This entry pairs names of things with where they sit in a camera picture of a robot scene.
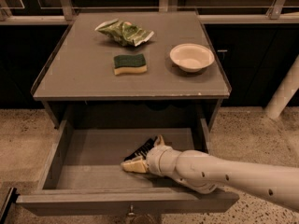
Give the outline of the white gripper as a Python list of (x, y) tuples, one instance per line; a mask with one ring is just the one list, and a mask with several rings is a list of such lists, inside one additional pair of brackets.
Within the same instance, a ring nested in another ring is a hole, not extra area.
[(159, 134), (154, 141), (155, 147), (149, 151), (147, 158), (137, 156), (121, 163), (125, 172), (145, 174), (150, 171), (154, 175), (172, 176), (175, 173), (180, 151), (165, 146), (164, 138)]

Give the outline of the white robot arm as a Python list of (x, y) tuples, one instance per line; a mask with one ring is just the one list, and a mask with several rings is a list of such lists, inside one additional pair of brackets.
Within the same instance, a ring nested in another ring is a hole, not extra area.
[(223, 185), (299, 210), (299, 169), (260, 163), (227, 161), (197, 150), (178, 151), (158, 135), (121, 163), (125, 172), (167, 176), (201, 194)]

